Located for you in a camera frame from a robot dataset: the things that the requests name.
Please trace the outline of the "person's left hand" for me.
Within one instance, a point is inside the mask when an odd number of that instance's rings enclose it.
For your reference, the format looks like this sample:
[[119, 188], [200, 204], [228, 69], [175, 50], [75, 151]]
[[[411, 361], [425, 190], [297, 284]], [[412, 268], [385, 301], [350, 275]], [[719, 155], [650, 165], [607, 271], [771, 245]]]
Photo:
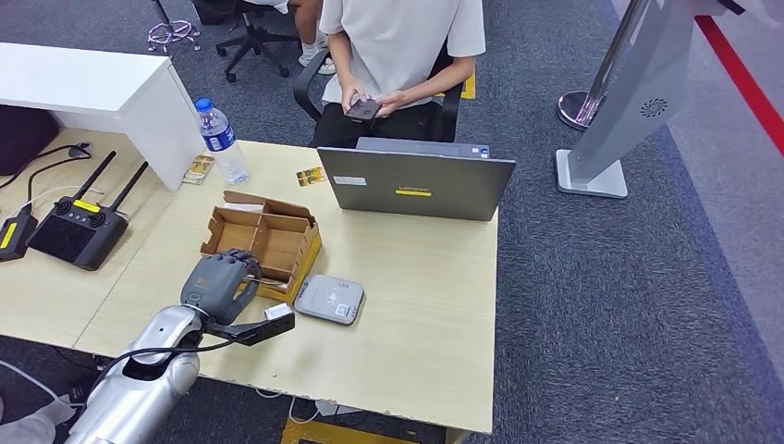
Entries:
[[408, 93], [404, 91], [390, 92], [386, 96], [376, 98], [375, 101], [379, 105], [379, 109], [375, 115], [376, 118], [389, 117], [396, 110], [404, 107], [410, 102]]

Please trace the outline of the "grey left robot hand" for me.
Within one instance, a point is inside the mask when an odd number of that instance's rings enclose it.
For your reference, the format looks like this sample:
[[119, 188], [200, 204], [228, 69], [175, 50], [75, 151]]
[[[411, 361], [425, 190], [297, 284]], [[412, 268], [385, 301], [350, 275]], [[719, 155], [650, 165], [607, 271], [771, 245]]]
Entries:
[[219, 325], [231, 325], [256, 296], [262, 269], [250, 251], [230, 249], [205, 255], [193, 268], [181, 292], [188, 305]]

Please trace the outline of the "person's right hand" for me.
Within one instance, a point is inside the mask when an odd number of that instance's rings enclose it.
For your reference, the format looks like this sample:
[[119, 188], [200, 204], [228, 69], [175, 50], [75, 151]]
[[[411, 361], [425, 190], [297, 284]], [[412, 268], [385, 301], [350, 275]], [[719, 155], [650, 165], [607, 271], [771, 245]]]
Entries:
[[368, 96], [364, 91], [363, 86], [357, 79], [346, 77], [345, 79], [339, 80], [338, 84], [341, 89], [341, 106], [345, 115], [349, 113], [349, 110], [357, 102], [365, 102], [368, 100]]

